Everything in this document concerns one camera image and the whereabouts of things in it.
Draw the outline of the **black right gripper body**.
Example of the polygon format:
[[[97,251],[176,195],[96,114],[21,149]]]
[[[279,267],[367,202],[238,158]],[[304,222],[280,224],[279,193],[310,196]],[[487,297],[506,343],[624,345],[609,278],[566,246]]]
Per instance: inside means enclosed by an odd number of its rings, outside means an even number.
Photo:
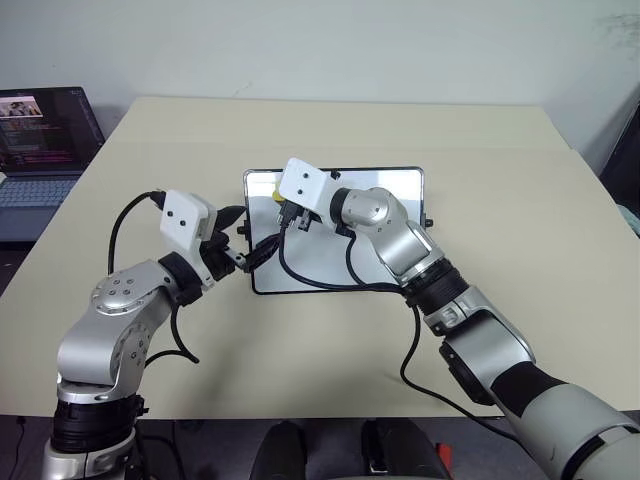
[[[308,232],[313,222],[321,223],[320,217],[310,210],[298,205],[294,202],[286,200],[286,210],[281,228],[289,228],[293,224],[297,224],[297,228],[301,231]]]

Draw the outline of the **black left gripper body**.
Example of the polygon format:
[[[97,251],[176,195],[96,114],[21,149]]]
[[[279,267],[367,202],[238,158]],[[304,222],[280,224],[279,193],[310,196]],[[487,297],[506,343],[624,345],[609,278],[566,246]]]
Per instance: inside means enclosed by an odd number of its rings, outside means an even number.
[[[245,256],[229,247],[229,237],[224,232],[214,230],[210,239],[200,244],[199,252],[214,281],[220,281],[236,269],[245,269]]]

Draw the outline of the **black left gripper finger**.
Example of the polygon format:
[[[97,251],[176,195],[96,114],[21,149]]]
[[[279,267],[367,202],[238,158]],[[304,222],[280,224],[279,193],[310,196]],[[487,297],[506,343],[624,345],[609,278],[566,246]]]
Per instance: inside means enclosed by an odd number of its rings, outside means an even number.
[[[231,205],[218,210],[214,224],[214,231],[224,232],[226,229],[234,225],[245,212],[246,207],[243,205]]]
[[[260,266],[269,261],[278,250],[278,235],[269,235],[262,239],[256,244],[255,248],[251,252],[245,255],[243,271],[245,273],[253,273]]]

